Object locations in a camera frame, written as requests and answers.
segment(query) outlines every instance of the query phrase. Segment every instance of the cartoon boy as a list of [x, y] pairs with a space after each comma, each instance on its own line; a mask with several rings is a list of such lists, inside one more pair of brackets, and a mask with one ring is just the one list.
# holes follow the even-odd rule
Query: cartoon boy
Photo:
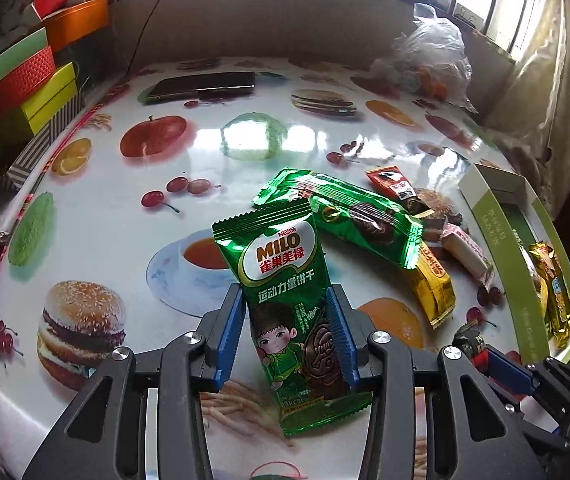
[[298, 335], [294, 313], [284, 303], [263, 303], [251, 312], [256, 351], [268, 368], [271, 387], [278, 390], [292, 373], [300, 373], [302, 343], [293, 342]]

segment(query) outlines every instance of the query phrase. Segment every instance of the curtain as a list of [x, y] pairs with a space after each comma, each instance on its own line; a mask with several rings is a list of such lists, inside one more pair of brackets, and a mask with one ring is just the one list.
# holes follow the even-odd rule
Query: curtain
[[555, 218], [570, 191], [570, 0], [538, 25], [484, 126]]

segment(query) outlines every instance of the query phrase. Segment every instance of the green shirt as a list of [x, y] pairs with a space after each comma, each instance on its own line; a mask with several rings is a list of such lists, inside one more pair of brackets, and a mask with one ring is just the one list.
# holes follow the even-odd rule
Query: green shirt
[[292, 372], [300, 370], [301, 349], [298, 343], [288, 343], [287, 346], [276, 354], [267, 354], [270, 363], [271, 380], [274, 383], [282, 383]]

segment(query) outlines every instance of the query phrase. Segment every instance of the smartphone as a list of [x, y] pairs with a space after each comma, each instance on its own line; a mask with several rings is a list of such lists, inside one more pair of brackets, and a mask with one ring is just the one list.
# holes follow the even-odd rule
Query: smartphone
[[254, 72], [219, 72], [185, 75], [159, 81], [145, 98], [146, 104], [212, 96], [240, 96], [254, 91]]

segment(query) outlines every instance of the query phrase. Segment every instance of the fruit print tablecloth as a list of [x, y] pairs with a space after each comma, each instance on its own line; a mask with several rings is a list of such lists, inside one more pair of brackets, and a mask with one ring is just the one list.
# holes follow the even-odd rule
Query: fruit print tablecloth
[[[142, 104], [163, 78], [229, 70], [255, 72], [251, 96]], [[84, 287], [92, 298], [106, 294], [119, 305], [105, 314], [112, 318], [100, 326], [108, 339], [100, 348], [81, 348], [82, 331], [71, 334], [68, 345], [81, 348], [76, 351], [86, 362], [105, 352], [109, 341], [123, 340], [136, 352], [160, 348], [193, 330], [197, 316], [218, 308], [234, 281], [217, 258], [211, 224], [250, 210], [254, 195], [284, 166], [369, 187], [365, 170], [396, 164], [431, 207], [469, 230], [485, 250], [457, 183], [472, 162], [510, 170], [462, 110], [403, 94], [349, 67], [247, 58], [155, 65], [120, 81], [51, 162], [32, 199], [48, 194], [47, 206], [40, 206], [46, 216], [36, 211], [29, 219], [26, 214], [28, 221], [15, 235], [20, 245], [0, 261], [0, 394], [40, 428], [40, 438], [75, 393], [62, 375], [57, 379], [54, 368], [43, 364], [66, 363], [47, 334], [62, 338], [69, 335], [65, 330], [78, 328], [66, 325], [55, 285], [67, 291]], [[340, 240], [323, 236], [321, 241], [331, 280], [343, 285], [352, 306], [394, 312], [395, 334], [409, 344], [436, 348], [449, 343], [470, 307], [478, 304], [471, 277], [456, 261], [444, 259], [457, 307], [434, 332], [401, 273]], [[499, 277], [494, 284], [502, 288]], [[105, 308], [99, 304], [103, 300], [91, 301], [96, 309]], [[496, 326], [482, 326], [488, 343], [505, 352], [516, 349], [507, 305], [482, 313]], [[74, 366], [62, 366], [63, 371], [86, 371]], [[247, 323], [232, 377], [251, 389], [248, 395], [270, 398]], [[421, 403], [418, 396], [419, 434], [425, 431]], [[153, 478], [153, 399], [150, 405], [147, 471]], [[310, 479], [355, 479], [368, 417], [364, 410], [289, 445], [257, 428], [241, 434], [209, 420], [206, 436], [215, 477], [249, 478], [265, 463], [281, 461]], [[13, 432], [18, 438], [19, 428]], [[37, 444], [26, 446], [28, 456], [36, 451]], [[22, 473], [19, 468], [10, 472]], [[293, 474], [283, 464], [260, 470], [270, 473]]]

